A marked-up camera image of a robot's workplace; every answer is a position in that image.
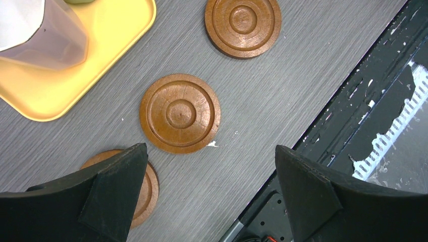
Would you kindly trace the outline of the pink white cup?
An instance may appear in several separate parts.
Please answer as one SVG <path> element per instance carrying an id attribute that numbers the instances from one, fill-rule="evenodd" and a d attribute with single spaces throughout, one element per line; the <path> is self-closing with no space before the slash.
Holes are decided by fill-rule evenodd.
<path id="1" fill-rule="evenodd" d="M 63 70 L 86 60 L 88 44 L 65 1 L 1 1 L 1 59 Z"/>

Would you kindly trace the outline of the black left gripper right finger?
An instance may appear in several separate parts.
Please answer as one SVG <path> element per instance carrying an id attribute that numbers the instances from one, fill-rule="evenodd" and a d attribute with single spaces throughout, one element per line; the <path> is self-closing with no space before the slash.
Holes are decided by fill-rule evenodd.
<path id="1" fill-rule="evenodd" d="M 294 241 L 427 241 L 427 195 L 371 184 L 282 145 L 275 165 Z"/>

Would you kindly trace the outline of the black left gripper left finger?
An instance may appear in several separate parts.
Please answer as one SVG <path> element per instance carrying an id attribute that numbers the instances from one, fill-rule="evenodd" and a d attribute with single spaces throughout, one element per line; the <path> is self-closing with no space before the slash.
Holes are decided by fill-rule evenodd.
<path id="1" fill-rule="evenodd" d="M 1 193 L 1 241 L 126 241 L 148 164 L 147 146 L 61 178 Z"/>

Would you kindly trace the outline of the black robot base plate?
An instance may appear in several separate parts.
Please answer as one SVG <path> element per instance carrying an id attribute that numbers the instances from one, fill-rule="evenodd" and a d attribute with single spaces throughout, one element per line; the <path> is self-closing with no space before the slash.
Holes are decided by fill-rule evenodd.
<path id="1" fill-rule="evenodd" d="M 294 147 L 378 186 L 427 195 L 427 1 L 407 1 Z M 277 171 L 222 241 L 294 241 Z"/>

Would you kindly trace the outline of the light green mug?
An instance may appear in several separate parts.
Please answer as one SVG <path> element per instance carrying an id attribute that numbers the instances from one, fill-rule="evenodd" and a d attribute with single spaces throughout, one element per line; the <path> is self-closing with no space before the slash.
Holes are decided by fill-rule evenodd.
<path id="1" fill-rule="evenodd" d="M 91 2 L 93 2 L 94 0 L 64 0 L 66 3 L 68 3 L 68 4 L 74 4 L 74 5 L 77 5 L 77 4 L 87 4 L 87 3 L 91 3 Z"/>

